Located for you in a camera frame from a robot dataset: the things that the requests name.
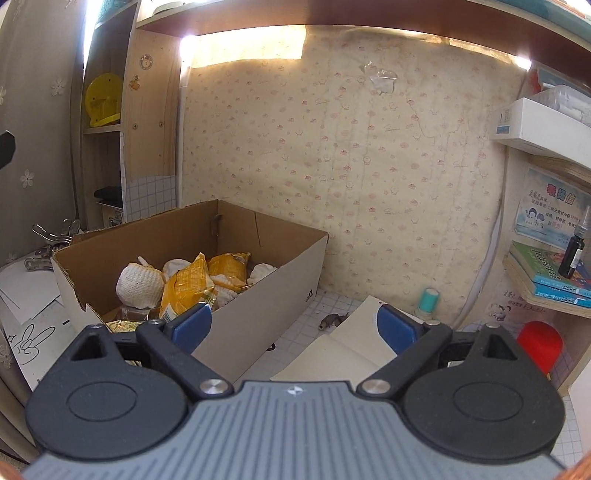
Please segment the white box on shelf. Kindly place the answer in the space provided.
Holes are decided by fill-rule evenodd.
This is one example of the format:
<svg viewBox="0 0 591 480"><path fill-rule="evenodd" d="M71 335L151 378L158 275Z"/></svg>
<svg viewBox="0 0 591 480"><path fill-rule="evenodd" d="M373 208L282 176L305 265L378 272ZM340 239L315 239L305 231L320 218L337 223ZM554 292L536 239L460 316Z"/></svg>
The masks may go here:
<svg viewBox="0 0 591 480"><path fill-rule="evenodd" d="M590 127L527 98L496 111L488 136L534 156L590 168Z"/></svg>

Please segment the orange snack packet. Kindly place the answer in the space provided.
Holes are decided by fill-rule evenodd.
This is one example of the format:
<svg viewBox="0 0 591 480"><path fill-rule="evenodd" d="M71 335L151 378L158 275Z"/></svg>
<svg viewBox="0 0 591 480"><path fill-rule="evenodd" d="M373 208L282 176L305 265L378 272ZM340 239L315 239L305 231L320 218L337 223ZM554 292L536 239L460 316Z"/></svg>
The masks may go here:
<svg viewBox="0 0 591 480"><path fill-rule="evenodd" d="M216 287L240 292L247 282L249 253L224 253L208 261L208 273Z"/></svg>

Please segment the red container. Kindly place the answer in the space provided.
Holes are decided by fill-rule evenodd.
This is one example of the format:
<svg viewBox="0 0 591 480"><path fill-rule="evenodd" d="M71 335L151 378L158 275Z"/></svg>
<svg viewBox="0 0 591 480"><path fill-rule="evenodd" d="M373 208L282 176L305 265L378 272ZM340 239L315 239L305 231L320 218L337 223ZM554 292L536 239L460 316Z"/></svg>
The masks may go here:
<svg viewBox="0 0 591 480"><path fill-rule="evenodd" d="M527 323L520 331L517 342L545 376L550 374L563 349L558 331L540 321Z"/></svg>

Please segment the wooden shelf unit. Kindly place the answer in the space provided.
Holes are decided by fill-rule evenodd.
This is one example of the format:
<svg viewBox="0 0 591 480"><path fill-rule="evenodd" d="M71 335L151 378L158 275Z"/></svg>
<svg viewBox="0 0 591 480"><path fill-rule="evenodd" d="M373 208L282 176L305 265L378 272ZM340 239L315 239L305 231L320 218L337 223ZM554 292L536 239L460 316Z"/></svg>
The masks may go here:
<svg viewBox="0 0 591 480"><path fill-rule="evenodd" d="M146 218L177 204L180 41L141 29L154 7L152 1L86 5L78 193L88 230ZM90 82L104 73L122 80L121 118L91 128L84 96Z"/></svg>

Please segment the teal stamp bottle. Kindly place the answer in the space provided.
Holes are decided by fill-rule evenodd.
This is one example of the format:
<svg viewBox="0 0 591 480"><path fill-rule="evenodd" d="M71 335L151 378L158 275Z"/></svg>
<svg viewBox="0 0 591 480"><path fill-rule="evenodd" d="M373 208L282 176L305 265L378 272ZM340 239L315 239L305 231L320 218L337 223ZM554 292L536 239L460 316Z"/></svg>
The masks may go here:
<svg viewBox="0 0 591 480"><path fill-rule="evenodd" d="M432 318L437 308L439 298L440 293L437 289L432 287L426 288L423 291L416 308L416 314L423 319Z"/></svg>

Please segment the cardboard shoe box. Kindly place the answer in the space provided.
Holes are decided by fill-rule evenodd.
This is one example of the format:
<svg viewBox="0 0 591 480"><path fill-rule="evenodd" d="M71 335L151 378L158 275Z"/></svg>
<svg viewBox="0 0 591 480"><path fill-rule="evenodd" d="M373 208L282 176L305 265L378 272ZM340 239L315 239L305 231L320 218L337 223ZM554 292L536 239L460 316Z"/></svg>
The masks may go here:
<svg viewBox="0 0 591 480"><path fill-rule="evenodd" d="M117 278L138 257L160 268L198 254L247 253L253 264L272 265L273 273L214 312L193 353L235 382L315 299L328 240L325 231L212 200L78 235L52 263L76 332L113 317Z"/></svg>

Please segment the white punched paper sheet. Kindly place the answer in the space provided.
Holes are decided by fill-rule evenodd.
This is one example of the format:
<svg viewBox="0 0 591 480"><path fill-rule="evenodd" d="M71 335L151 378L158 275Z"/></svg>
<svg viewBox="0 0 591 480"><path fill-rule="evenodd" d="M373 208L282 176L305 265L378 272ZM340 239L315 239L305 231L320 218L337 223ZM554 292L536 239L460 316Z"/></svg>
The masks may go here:
<svg viewBox="0 0 591 480"><path fill-rule="evenodd" d="M318 336L271 381L349 381L356 388L397 357L378 330L377 313L383 304L368 296L344 323Z"/></svg>

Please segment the white knit glove ball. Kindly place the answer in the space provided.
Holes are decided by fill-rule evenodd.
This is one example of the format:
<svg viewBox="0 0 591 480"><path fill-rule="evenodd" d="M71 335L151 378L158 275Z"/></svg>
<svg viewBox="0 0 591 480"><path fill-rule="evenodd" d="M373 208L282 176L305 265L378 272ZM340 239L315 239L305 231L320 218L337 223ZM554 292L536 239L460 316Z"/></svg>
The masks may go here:
<svg viewBox="0 0 591 480"><path fill-rule="evenodd" d="M115 292L125 306L135 309L155 308L164 288L163 274L149 266L129 263L120 272Z"/></svg>

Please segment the dark dropper bottle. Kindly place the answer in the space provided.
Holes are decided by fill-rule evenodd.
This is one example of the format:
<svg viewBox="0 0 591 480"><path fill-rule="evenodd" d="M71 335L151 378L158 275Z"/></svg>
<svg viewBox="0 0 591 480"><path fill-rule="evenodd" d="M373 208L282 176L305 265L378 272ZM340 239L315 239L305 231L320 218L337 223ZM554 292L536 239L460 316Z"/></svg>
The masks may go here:
<svg viewBox="0 0 591 480"><path fill-rule="evenodd" d="M577 269L585 247L586 232L587 228L583 224L579 224L575 227L574 234L569 240L558 268L558 273L566 279L571 279Z"/></svg>

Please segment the yellow snack packet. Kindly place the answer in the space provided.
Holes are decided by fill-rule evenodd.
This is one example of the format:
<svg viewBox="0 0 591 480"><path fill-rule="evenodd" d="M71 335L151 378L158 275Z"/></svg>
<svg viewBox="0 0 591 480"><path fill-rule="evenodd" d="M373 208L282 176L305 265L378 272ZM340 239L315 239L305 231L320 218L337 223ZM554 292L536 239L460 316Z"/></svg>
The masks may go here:
<svg viewBox="0 0 591 480"><path fill-rule="evenodd" d="M215 300L215 285L208 273L206 257L199 253L165 283L159 316L169 322L198 304L212 307Z"/></svg>

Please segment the floral curtain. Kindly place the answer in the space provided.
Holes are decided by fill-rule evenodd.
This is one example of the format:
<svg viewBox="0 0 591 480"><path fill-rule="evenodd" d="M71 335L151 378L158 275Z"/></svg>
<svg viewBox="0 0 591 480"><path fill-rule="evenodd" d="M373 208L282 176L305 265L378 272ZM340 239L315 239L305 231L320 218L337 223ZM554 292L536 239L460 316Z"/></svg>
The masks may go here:
<svg viewBox="0 0 591 480"><path fill-rule="evenodd" d="M83 1L11 1L1 24L1 129L15 138L1 170L1 261L38 248L31 228L57 231L75 214L71 88Z"/></svg>

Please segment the metal binder clips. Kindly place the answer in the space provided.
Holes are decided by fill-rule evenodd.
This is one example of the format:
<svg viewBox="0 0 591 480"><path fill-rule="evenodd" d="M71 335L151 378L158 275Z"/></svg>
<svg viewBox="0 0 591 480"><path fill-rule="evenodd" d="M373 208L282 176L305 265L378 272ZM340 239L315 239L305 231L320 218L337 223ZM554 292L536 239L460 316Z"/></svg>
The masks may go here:
<svg viewBox="0 0 591 480"><path fill-rule="evenodd" d="M28 272L52 271L52 257L55 252L68 247L75 235L80 232L79 219L64 219L59 234L47 231L40 224L34 224L32 232L44 240L45 244L24 260L24 267Z"/></svg>

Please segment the yellow plastic object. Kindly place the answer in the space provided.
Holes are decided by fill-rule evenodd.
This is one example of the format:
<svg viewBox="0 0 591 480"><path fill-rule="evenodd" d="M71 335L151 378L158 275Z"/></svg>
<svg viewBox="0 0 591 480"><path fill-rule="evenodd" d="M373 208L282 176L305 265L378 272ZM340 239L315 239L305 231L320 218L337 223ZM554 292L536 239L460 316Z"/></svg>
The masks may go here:
<svg viewBox="0 0 591 480"><path fill-rule="evenodd" d="M84 107L91 128L114 124L121 118L122 80L114 73L93 79L86 89Z"/></svg>

